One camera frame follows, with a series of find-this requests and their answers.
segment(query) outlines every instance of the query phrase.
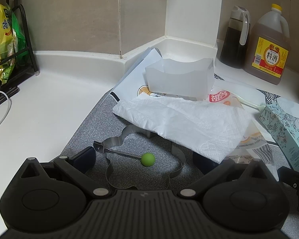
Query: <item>green ball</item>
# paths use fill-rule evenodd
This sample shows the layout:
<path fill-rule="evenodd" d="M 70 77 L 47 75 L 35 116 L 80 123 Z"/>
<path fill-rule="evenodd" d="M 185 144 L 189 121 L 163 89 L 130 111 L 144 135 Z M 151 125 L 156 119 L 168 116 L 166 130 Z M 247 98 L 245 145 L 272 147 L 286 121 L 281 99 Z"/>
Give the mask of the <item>green ball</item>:
<path fill-rule="evenodd" d="M 150 167 L 155 163 L 155 156 L 152 153 L 145 153 L 141 158 L 142 165 Z"/>

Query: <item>paper towel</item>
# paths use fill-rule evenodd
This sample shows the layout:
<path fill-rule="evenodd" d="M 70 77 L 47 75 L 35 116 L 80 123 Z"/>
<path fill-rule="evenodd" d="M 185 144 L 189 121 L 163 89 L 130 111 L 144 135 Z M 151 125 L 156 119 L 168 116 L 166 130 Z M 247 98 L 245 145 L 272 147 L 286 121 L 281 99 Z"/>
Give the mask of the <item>paper towel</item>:
<path fill-rule="evenodd" d="M 236 148 L 251 121 L 241 108 L 145 93 L 120 100 L 113 113 L 217 163 Z"/>

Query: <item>white paper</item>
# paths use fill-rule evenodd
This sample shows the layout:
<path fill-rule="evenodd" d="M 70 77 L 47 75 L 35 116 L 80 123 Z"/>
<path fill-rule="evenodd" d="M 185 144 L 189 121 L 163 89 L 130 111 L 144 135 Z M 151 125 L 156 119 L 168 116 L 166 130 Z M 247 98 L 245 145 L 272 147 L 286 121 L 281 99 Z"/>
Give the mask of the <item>white paper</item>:
<path fill-rule="evenodd" d="M 112 90 L 113 93 L 119 99 L 131 100 L 137 97 L 139 93 L 141 93 L 142 87 L 147 86 L 145 67 L 149 66 L 159 60 L 162 57 L 155 50 L 152 51 L 143 59 L 141 63 L 116 87 Z"/>
<path fill-rule="evenodd" d="M 241 108 L 145 93 L 121 99 L 113 113 L 217 163 L 236 148 L 251 122 Z"/>

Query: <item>yellow label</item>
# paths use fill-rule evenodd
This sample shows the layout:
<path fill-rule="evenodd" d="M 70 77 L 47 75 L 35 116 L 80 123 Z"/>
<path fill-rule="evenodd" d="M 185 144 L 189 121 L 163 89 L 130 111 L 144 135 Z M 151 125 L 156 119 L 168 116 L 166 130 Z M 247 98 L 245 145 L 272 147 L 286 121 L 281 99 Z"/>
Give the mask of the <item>yellow label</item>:
<path fill-rule="evenodd" d="M 259 37 L 252 66 L 280 78 L 287 56 L 288 50 Z"/>

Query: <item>tile grout line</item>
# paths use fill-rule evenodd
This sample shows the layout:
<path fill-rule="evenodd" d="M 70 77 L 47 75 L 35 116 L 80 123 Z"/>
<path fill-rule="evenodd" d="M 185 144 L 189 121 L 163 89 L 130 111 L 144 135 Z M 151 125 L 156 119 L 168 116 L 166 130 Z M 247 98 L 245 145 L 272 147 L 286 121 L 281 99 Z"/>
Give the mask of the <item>tile grout line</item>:
<path fill-rule="evenodd" d="M 120 56 L 122 55 L 122 40 L 121 40 L 121 0 L 119 0 L 119 44 Z"/>
<path fill-rule="evenodd" d="M 164 31 L 164 36 L 167 36 L 167 27 L 168 27 L 168 12 L 169 12 L 169 9 L 168 9 L 168 0 L 166 0 L 166 12 L 165 12 L 165 31 Z"/>
<path fill-rule="evenodd" d="M 290 0 L 290 7 L 289 7 L 288 27 L 289 27 L 289 23 L 290 23 L 290 15 L 291 15 L 291 0 Z"/>

